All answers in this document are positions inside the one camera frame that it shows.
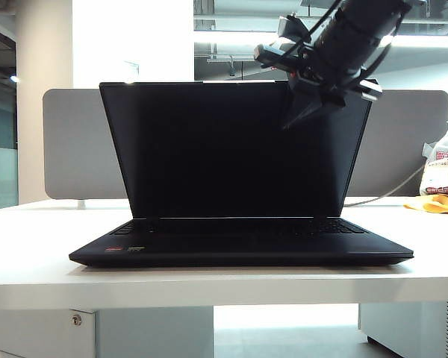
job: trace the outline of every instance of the white pillar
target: white pillar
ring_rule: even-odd
[[[72,0],[19,1],[16,12],[19,203],[47,198],[42,97],[72,86]]]
[[[74,87],[193,81],[193,52],[192,0],[73,1]]]

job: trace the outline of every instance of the laptop lid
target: laptop lid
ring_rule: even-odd
[[[282,130],[287,81],[100,91],[135,219],[339,216],[370,110]]]

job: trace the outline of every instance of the white desk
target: white desk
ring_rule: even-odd
[[[0,311],[448,301],[448,215],[403,201],[344,209],[345,219],[414,250],[404,263],[362,268],[91,269],[68,253],[129,220],[127,201],[0,210]]]

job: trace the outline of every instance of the ceiling beam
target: ceiling beam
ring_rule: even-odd
[[[0,42],[9,47],[12,50],[16,50],[16,43],[10,37],[6,37],[4,34],[0,33]]]

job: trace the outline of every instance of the desk privacy panel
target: desk privacy panel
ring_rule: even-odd
[[[446,132],[443,91],[386,90],[373,104],[348,196],[377,196],[403,182],[424,158],[424,142]],[[125,198],[98,89],[51,89],[43,97],[45,190],[56,199]],[[417,195],[421,174],[396,195]]]

